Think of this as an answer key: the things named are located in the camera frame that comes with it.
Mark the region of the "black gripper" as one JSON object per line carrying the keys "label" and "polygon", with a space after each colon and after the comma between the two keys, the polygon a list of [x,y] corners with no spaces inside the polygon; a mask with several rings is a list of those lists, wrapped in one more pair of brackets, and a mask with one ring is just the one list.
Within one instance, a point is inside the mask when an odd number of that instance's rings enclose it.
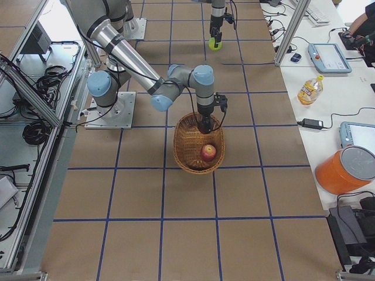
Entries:
{"label": "black gripper", "polygon": [[222,32],[220,28],[221,26],[210,25],[209,44],[213,44],[215,49],[220,49],[222,46],[222,43],[221,43]]}
{"label": "black gripper", "polygon": [[213,119],[210,114],[198,112],[196,120],[197,128],[201,133],[211,133],[213,131]]}

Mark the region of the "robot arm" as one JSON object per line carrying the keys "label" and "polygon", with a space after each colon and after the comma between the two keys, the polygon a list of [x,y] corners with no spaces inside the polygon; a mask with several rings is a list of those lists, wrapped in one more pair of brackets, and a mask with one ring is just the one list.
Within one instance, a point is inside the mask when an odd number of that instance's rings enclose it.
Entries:
{"label": "robot arm", "polygon": [[128,70],[151,95],[152,106],[166,111],[185,87],[195,89],[197,111],[202,116],[197,127],[201,133],[211,133],[214,101],[214,72],[209,65],[188,68],[171,65],[168,79],[163,79],[124,37],[125,23],[133,17],[129,1],[67,1],[79,31],[89,42],[98,45]]}
{"label": "robot arm", "polygon": [[193,0],[193,2],[211,4],[211,15],[210,15],[210,39],[208,42],[209,48],[212,51],[218,51],[222,47],[222,32],[221,27],[223,26],[224,14],[226,11],[225,1],[220,0]]}

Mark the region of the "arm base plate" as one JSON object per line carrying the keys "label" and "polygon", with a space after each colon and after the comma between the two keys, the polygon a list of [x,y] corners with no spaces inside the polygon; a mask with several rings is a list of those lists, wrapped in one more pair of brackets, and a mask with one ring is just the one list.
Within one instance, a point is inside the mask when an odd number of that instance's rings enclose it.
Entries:
{"label": "arm base plate", "polygon": [[134,115],[136,92],[118,93],[117,102],[108,108],[98,107],[91,99],[92,111],[89,111],[84,127],[86,129],[131,129]]}
{"label": "arm base plate", "polygon": [[124,22],[124,37],[127,40],[144,40],[146,31],[146,18],[132,18]]}

